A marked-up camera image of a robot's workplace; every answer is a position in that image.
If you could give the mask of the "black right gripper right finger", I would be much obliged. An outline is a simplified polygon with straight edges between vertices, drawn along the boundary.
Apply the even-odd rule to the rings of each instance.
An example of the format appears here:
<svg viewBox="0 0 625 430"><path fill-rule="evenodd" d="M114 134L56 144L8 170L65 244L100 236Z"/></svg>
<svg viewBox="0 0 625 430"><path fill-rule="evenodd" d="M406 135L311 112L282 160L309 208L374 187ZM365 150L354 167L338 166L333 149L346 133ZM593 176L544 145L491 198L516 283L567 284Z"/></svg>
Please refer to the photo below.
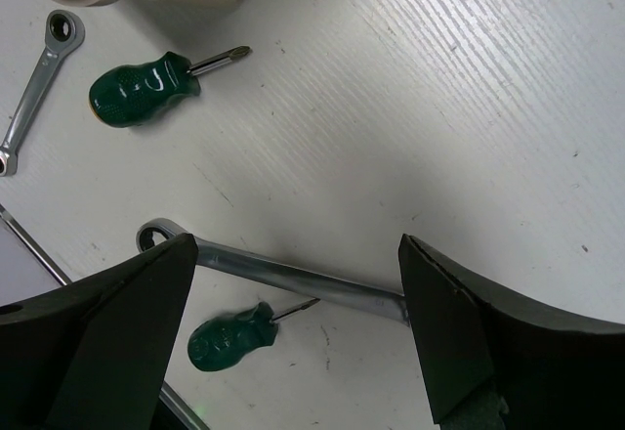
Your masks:
<svg viewBox="0 0 625 430"><path fill-rule="evenodd" d="M442 429L620 429L624 327L529 298L415 236L398 248L433 422Z"/></svg>

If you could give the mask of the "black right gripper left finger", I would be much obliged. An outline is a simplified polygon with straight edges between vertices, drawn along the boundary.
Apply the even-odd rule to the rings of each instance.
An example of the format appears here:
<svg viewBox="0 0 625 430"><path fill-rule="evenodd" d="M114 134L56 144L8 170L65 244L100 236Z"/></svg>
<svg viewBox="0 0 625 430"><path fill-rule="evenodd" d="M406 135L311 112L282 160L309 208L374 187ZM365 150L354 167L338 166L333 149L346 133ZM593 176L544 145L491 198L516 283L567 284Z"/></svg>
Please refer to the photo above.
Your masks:
<svg viewBox="0 0 625 430"><path fill-rule="evenodd" d="M1 309L4 429L147 429L198 247L178 235Z"/></svg>

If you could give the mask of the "stubby green orange screwdriver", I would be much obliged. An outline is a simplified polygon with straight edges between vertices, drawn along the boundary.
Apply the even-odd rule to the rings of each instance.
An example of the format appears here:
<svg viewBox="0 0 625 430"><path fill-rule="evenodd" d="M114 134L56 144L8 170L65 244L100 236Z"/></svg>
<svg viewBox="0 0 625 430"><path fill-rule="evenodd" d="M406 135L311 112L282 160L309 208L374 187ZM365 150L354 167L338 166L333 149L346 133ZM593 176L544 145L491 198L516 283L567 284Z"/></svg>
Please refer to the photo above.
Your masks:
<svg viewBox="0 0 625 430"><path fill-rule="evenodd" d="M174 52L144 64L125 64L99 77L89 89L89 104L105 125L144 125L182 100L201 93L198 77L238 62L252 49L238 46L197 64Z"/></svg>

